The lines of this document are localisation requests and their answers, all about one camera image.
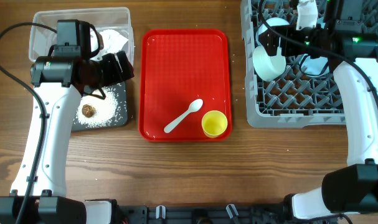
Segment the light blue plate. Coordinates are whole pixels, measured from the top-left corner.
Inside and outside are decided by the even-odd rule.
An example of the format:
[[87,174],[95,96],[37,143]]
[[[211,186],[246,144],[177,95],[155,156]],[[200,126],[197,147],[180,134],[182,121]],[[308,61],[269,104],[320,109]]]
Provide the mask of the light blue plate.
[[300,70],[311,77],[328,74],[328,59],[326,57],[311,58],[308,54],[305,54],[300,62]]

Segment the white rice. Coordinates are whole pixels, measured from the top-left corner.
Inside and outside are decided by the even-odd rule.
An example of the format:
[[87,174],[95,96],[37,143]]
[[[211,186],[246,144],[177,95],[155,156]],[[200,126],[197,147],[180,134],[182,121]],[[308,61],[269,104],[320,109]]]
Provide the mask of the white rice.
[[[104,87],[103,92],[106,96],[104,100],[92,96],[84,96],[81,99],[73,121],[74,125],[83,125],[84,128],[102,128],[111,124],[111,119],[115,116],[115,111],[118,108],[115,88]],[[85,105],[94,108],[95,113],[93,116],[86,117],[82,113]]]

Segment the light blue bowl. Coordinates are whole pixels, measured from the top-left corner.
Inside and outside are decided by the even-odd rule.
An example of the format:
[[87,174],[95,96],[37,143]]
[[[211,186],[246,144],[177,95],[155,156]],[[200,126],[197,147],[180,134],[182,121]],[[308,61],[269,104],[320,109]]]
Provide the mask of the light blue bowl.
[[[289,22],[282,19],[282,18],[279,18],[279,17],[273,17],[273,18],[270,18],[270,19],[267,19],[267,23],[270,25],[270,26],[286,26],[286,25],[289,25]],[[260,41],[259,41],[259,35],[262,34],[263,32],[265,32],[267,30],[267,27],[262,24],[258,30],[256,31],[255,33],[255,40],[257,42],[258,45],[260,45]]]

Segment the brown food lump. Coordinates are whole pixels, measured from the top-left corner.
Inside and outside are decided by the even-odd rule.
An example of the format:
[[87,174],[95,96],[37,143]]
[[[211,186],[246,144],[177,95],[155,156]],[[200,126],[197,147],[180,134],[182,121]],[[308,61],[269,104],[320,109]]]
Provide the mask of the brown food lump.
[[87,118],[91,118],[96,114],[96,109],[92,105],[83,105],[82,114]]

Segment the green bowl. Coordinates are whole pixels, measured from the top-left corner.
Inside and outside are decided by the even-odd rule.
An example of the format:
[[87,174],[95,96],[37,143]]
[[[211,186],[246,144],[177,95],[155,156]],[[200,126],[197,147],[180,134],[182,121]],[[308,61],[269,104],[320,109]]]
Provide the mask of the green bowl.
[[259,45],[253,51],[252,60],[256,74],[265,82],[276,79],[286,68],[286,58],[281,54],[281,47],[277,48],[275,56],[269,56],[265,48]]

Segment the white plastic spoon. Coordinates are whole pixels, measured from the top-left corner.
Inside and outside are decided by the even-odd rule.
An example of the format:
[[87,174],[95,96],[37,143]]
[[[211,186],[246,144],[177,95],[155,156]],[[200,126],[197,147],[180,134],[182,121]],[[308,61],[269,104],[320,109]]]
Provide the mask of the white plastic spoon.
[[176,119],[171,121],[163,131],[165,133],[170,133],[186,116],[188,116],[190,113],[194,113],[199,111],[202,108],[202,105],[204,104],[202,99],[196,99],[192,103],[190,103],[188,109],[183,112],[180,116],[178,116]]

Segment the yellow plastic cup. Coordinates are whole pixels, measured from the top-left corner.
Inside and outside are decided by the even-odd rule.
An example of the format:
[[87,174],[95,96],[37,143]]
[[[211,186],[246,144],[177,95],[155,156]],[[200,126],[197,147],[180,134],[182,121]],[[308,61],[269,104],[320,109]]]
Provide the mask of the yellow plastic cup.
[[201,126],[208,138],[217,138],[227,129],[228,120],[223,112],[212,110],[202,117]]

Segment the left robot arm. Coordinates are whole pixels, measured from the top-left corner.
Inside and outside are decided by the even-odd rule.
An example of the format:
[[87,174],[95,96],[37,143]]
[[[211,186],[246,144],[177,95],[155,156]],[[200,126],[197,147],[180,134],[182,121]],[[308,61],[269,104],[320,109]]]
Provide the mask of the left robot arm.
[[95,60],[95,26],[59,20],[57,42],[31,66],[34,98],[24,157],[10,193],[0,196],[0,223],[126,223],[114,199],[67,198],[65,166],[73,120],[83,96],[133,77],[124,51]]

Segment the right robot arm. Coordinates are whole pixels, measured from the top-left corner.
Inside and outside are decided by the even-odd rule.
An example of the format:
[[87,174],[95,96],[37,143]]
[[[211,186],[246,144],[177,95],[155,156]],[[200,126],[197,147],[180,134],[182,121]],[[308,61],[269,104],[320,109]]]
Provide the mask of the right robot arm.
[[328,1],[322,24],[309,1],[292,1],[295,26],[267,26],[268,55],[325,57],[341,94],[348,137],[347,166],[317,189],[291,194],[270,211],[281,222],[313,222],[378,213],[378,34],[362,30],[362,1]]

